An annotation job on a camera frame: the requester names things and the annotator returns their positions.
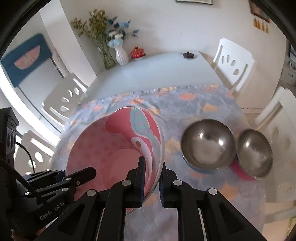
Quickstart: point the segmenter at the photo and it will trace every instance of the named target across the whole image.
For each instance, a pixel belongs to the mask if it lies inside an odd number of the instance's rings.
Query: white chair
[[[51,157],[53,156],[54,146],[38,137],[32,131],[28,131],[28,133],[23,135],[21,144],[32,156],[35,172],[51,168]],[[21,175],[25,175],[26,172],[33,173],[31,160],[21,147],[18,148],[15,156],[15,169]]]
[[[43,111],[64,126],[86,92],[87,86],[73,73],[67,75],[47,96]]]
[[[254,65],[255,60],[248,50],[226,38],[220,40],[212,68],[231,92],[239,92],[248,83]]]
[[[296,200],[296,97],[282,87],[252,124],[268,139],[274,165],[266,178],[266,201]],[[296,207],[267,214],[265,222],[296,216]]]

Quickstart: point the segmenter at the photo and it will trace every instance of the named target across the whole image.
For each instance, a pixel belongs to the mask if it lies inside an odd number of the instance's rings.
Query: tablecloth
[[[214,174],[198,173],[185,163],[181,154],[181,136],[186,127],[197,120],[211,118],[221,121],[236,137],[249,127],[246,117],[223,85],[138,91],[79,105],[65,127],[53,156],[52,169],[66,168],[75,140],[88,125],[124,106],[144,107],[155,116],[164,136],[166,166],[176,172],[178,179],[204,191],[216,188],[262,231],[266,201],[264,181],[239,179],[230,168]],[[126,217],[124,240],[178,240],[177,209],[162,208],[158,186],[141,209]]]

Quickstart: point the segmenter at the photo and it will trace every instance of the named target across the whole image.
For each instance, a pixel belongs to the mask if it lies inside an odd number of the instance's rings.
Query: silver screw
[[[96,194],[96,190],[91,189],[86,192],[87,196],[92,197]]]
[[[209,189],[209,194],[216,195],[217,193],[218,193],[218,191],[216,189],[214,189],[214,188]]]
[[[181,186],[182,183],[183,183],[183,182],[182,182],[181,180],[174,180],[174,181],[173,181],[173,184],[176,185],[176,186]]]
[[[124,186],[128,186],[131,184],[131,181],[130,180],[123,180],[121,184]]]

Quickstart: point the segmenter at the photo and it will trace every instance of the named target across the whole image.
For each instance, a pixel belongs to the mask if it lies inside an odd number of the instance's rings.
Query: white tabletop
[[[104,71],[88,88],[83,103],[112,95],[181,85],[208,85],[222,82],[196,50],[194,59],[181,51],[147,55],[124,66]]]

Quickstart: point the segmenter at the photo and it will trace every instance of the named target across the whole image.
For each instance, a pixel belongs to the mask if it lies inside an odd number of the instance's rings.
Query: flower vase
[[[128,54],[122,46],[115,46],[116,60],[120,65],[125,65],[129,62]]]
[[[114,61],[108,47],[106,47],[106,49],[103,50],[98,48],[98,50],[104,62],[105,69],[111,69],[116,66],[116,62]]]

